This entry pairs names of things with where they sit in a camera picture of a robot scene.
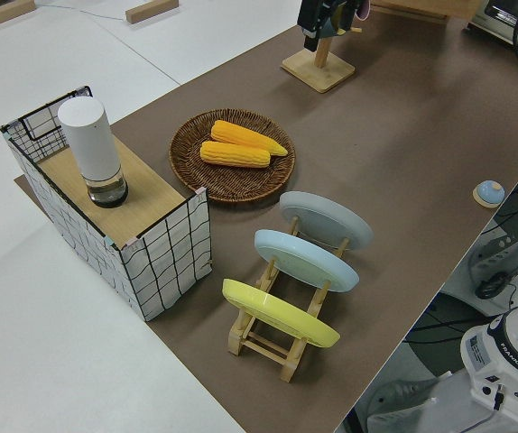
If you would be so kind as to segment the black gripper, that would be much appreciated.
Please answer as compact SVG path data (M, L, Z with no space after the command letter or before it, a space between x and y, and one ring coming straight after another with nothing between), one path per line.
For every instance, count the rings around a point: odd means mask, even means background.
M298 15L298 25L305 36L303 47L316 50L319 45L319 28L330 16L333 1L302 0Z

